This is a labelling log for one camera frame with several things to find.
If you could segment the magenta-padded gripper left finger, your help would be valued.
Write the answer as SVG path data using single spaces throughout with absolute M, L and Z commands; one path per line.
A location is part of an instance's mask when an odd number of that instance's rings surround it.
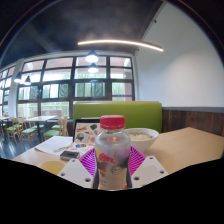
M 81 187 L 97 189 L 98 174 L 95 149 L 89 150 L 79 159 L 71 159 L 58 176 Z

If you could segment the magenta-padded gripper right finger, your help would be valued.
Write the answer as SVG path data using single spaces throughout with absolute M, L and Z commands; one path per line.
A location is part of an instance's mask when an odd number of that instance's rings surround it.
M 168 175 L 155 156 L 132 147 L 128 160 L 128 187 L 140 188 Z

